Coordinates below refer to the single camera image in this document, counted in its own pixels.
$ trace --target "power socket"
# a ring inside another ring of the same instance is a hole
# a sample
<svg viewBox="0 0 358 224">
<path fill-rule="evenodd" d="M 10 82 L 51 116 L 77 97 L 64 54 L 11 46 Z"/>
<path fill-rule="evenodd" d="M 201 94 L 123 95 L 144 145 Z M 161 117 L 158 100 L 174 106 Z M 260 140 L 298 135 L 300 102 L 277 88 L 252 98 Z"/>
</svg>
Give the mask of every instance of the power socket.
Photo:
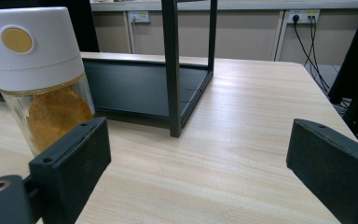
<svg viewBox="0 0 358 224">
<path fill-rule="evenodd" d="M 297 23 L 307 23 L 307 24 L 310 24 L 311 22 L 312 23 L 317 23 L 317 21 L 319 19 L 320 12 L 321 12 L 320 9 L 295 9 L 295 10 L 290 10 L 289 18 L 287 19 L 287 23 L 295 23 L 293 21 L 293 17 L 295 15 L 298 16 Z"/>
<path fill-rule="evenodd" d="M 132 22 L 150 22 L 148 11 L 129 11 Z"/>
</svg>

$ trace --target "black metal leg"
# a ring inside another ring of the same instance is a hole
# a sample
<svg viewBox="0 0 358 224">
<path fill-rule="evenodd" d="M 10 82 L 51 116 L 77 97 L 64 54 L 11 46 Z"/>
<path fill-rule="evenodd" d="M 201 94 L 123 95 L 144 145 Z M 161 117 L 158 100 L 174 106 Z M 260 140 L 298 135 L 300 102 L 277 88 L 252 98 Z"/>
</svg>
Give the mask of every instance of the black metal leg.
<svg viewBox="0 0 358 224">
<path fill-rule="evenodd" d="M 209 19 L 209 52 L 208 52 L 208 72 L 213 72 L 214 68 L 214 47 L 216 42 L 216 21 L 217 21 L 217 0 L 211 1 L 211 11 Z"/>
<path fill-rule="evenodd" d="M 172 137 L 182 132 L 180 108 L 178 15 L 175 0 L 163 0 L 162 23 L 164 29 L 165 63 L 167 71 L 167 92 L 169 124 Z"/>
</svg>

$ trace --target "white jar lid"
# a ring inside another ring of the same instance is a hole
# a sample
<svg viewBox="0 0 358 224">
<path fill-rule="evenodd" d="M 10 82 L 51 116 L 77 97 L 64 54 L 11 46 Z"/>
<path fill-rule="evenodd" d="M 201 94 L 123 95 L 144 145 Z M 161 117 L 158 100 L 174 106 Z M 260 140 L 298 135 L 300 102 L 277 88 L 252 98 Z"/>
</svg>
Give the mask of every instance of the white jar lid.
<svg viewBox="0 0 358 224">
<path fill-rule="evenodd" d="M 38 90 L 82 73 L 66 7 L 0 9 L 1 90 Z"/>
</svg>

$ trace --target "light wood tabletop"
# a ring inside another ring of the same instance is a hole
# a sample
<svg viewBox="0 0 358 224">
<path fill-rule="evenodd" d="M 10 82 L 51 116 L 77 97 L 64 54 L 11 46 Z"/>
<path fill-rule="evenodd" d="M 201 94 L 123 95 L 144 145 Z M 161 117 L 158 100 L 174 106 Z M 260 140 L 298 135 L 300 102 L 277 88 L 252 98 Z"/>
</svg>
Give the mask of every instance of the light wood tabletop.
<svg viewBox="0 0 358 224">
<path fill-rule="evenodd" d="M 180 138 L 168 129 L 108 121 L 112 162 L 78 223 L 338 223 L 286 167 L 293 119 L 356 139 L 304 67 L 216 59 L 214 71 Z M 0 176 L 26 177 L 32 158 L 0 102 Z"/>
</svg>

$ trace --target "gold button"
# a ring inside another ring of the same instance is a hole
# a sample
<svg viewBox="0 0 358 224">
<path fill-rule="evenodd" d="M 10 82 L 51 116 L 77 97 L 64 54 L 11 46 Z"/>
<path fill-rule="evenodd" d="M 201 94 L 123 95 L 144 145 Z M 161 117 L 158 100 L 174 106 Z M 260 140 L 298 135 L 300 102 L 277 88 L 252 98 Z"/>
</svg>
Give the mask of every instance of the gold button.
<svg viewBox="0 0 358 224">
<path fill-rule="evenodd" d="M 32 47 L 31 37 L 22 29 L 9 28 L 2 34 L 2 40 L 8 49 L 25 53 Z"/>
</svg>

